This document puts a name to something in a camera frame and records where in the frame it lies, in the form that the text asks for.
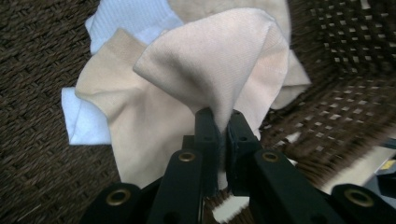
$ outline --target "beige cloth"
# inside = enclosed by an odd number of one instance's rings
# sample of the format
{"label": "beige cloth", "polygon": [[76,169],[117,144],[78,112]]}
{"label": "beige cloth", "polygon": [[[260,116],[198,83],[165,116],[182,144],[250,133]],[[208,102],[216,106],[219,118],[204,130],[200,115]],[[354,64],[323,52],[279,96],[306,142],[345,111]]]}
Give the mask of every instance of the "beige cloth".
{"label": "beige cloth", "polygon": [[[236,7],[259,8],[276,19],[283,35],[290,42],[290,15],[286,0],[168,0],[168,3],[184,22],[197,21]],[[311,82],[304,68],[291,50],[289,72],[271,108],[280,109],[288,105],[305,91],[309,84]]]}
{"label": "beige cloth", "polygon": [[118,30],[88,61],[76,86],[77,96],[107,117],[121,181],[140,188],[163,175],[194,126],[185,105],[133,72],[144,48]]}
{"label": "beige cloth", "polygon": [[[233,108],[241,111],[259,137],[288,58],[289,45],[272,17],[257,8],[236,8],[161,35],[134,70],[193,113],[210,107],[222,133]],[[219,187],[227,187],[224,174]]]}

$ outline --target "brown wicker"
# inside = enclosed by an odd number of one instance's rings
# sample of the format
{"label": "brown wicker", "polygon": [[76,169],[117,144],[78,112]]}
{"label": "brown wicker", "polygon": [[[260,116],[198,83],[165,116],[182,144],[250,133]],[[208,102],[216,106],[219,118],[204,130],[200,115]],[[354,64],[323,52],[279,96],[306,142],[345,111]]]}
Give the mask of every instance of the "brown wicker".
{"label": "brown wicker", "polygon": [[[292,47],[313,85],[269,113],[262,142],[297,160],[317,187],[396,125],[396,4],[373,3],[363,10],[357,0],[290,0]],[[77,223],[119,180],[111,147],[68,145],[60,104],[61,87],[74,86],[90,58],[83,22],[97,5],[1,3],[0,223]],[[205,210],[226,197],[207,199]],[[248,209],[231,223],[252,223]]]}

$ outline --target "folded cloth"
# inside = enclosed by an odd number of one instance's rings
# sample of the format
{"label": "folded cloth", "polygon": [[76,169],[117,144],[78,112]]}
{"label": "folded cloth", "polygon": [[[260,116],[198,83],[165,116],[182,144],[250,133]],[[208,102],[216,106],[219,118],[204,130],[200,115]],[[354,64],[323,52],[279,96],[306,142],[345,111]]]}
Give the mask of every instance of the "folded cloth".
{"label": "folded cloth", "polygon": [[194,115],[180,101],[132,70],[145,46],[118,30],[88,61],[76,95],[106,115],[122,182],[143,188],[161,177]]}
{"label": "folded cloth", "polygon": [[92,103],[77,98],[75,88],[62,88],[62,108],[70,145],[111,144],[105,114]]}
{"label": "folded cloth", "polygon": [[[291,26],[288,3],[286,0],[168,0],[171,8],[184,21],[197,21],[201,18],[214,15],[236,7],[255,7],[264,10],[275,18],[280,30],[290,42]],[[271,104],[271,108],[280,109],[293,101],[311,84],[304,68],[301,66],[294,52],[290,51],[289,72],[283,87]]]}
{"label": "folded cloth", "polygon": [[[288,72],[288,58],[289,45],[272,17],[257,8],[237,8],[161,35],[134,71],[193,113],[210,107],[222,133],[233,108],[241,111],[259,138]],[[220,188],[226,187],[224,177]]]}
{"label": "folded cloth", "polygon": [[166,0],[101,0],[96,13],[85,22],[85,27],[91,38],[91,53],[94,54],[118,28],[149,44],[163,30],[182,24]]}

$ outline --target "woven basket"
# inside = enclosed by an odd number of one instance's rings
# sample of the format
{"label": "woven basket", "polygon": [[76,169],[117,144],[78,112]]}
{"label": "woven basket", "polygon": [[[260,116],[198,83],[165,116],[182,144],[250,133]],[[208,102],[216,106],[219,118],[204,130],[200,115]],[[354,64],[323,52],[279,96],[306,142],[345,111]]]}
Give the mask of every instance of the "woven basket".
{"label": "woven basket", "polygon": [[[84,21],[98,1],[9,1],[0,7],[0,223],[77,223],[119,181],[111,147],[70,147],[61,88],[89,60]],[[319,187],[396,126],[396,3],[290,1],[292,48],[313,85],[271,111],[262,143],[297,160]],[[287,136],[299,133],[295,142]],[[210,211],[227,195],[206,200]],[[248,209],[230,223],[252,223]]]}

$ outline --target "cloth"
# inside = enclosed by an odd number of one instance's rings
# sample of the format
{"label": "cloth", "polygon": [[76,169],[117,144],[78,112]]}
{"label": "cloth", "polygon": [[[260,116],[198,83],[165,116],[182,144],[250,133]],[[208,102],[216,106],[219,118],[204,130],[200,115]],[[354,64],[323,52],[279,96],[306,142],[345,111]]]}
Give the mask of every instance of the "cloth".
{"label": "cloth", "polygon": [[[193,113],[210,107],[221,133],[233,108],[241,111],[260,139],[259,127],[282,87],[288,62],[289,44],[274,19],[257,8],[237,8],[161,35],[134,71]],[[226,187],[224,173],[219,187]]]}
{"label": "cloth", "polygon": [[[255,7],[264,10],[275,18],[276,23],[288,42],[291,38],[290,15],[286,0],[168,0],[170,7],[184,21],[197,21],[236,7]],[[281,109],[293,101],[311,84],[304,68],[294,52],[290,51],[289,72],[279,95],[271,105],[273,109]]]}
{"label": "cloth", "polygon": [[85,27],[91,38],[91,53],[94,54],[118,28],[149,44],[163,30],[182,24],[166,0],[101,0],[96,13],[85,22]]}
{"label": "cloth", "polygon": [[106,116],[98,107],[75,95],[75,88],[62,89],[62,108],[70,145],[109,145]]}
{"label": "cloth", "polygon": [[118,30],[88,61],[76,95],[106,115],[120,180],[143,188],[161,177],[194,115],[180,101],[133,72],[145,46]]}

